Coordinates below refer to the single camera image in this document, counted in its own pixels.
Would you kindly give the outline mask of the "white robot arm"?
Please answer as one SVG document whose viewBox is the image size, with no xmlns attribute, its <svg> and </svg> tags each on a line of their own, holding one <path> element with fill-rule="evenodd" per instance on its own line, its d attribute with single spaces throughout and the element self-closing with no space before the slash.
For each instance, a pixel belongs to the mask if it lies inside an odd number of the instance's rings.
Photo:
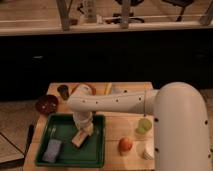
<svg viewBox="0 0 213 171">
<path fill-rule="evenodd" d="M 109 95 L 93 95 L 82 84 L 67 105 L 79 126 L 91 120 L 93 111 L 151 114 L 155 171 L 213 171 L 205 101 L 187 83 Z"/>
</svg>

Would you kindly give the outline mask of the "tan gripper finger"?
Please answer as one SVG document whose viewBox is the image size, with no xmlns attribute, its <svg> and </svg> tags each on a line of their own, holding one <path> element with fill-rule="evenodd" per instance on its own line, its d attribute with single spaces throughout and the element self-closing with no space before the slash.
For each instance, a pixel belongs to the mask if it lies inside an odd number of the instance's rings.
<svg viewBox="0 0 213 171">
<path fill-rule="evenodd" d="M 80 130 L 77 132 L 77 134 L 73 137 L 73 139 L 71 140 L 71 142 L 76 146 L 76 147 L 80 147 L 82 145 L 82 143 L 86 140 L 86 138 L 88 137 L 88 134 L 83 131 Z"/>
</svg>

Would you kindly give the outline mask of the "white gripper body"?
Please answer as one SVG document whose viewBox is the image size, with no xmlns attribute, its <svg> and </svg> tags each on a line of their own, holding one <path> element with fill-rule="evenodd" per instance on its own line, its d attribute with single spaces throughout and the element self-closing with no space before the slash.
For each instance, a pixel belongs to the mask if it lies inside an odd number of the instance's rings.
<svg viewBox="0 0 213 171">
<path fill-rule="evenodd" d="M 89 136 L 93 134 L 94 124 L 91 112 L 79 112 L 73 114 L 73 119 L 78 130 L 83 130 Z"/>
</svg>

